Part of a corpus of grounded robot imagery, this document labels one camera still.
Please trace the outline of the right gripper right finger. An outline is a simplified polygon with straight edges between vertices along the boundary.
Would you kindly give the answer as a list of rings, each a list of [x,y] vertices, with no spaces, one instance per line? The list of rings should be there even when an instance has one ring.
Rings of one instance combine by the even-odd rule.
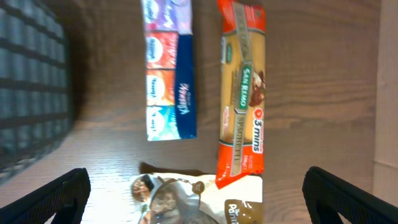
[[[397,223],[397,207],[316,166],[302,192],[312,223]]]

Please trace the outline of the grey plastic slotted basket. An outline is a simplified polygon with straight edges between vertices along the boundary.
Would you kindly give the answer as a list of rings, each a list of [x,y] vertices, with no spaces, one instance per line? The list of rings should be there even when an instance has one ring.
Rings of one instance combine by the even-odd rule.
[[[1,0],[1,182],[61,145],[72,125],[68,39],[43,1]]]

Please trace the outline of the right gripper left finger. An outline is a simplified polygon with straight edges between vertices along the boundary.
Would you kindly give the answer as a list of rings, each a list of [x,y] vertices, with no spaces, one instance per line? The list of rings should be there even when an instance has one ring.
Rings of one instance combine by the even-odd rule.
[[[76,168],[1,208],[1,223],[79,224],[91,192],[85,168]]]

